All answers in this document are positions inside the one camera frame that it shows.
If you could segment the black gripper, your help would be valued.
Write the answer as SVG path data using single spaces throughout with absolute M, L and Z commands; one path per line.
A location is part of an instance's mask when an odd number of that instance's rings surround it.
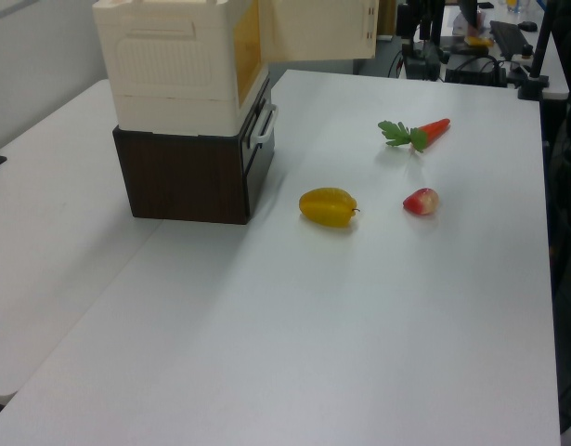
M 421 40 L 439 42 L 445 0 L 404 0 L 396 2 L 396 35 L 410 39 L 415 34 L 414 22 L 421 21 Z

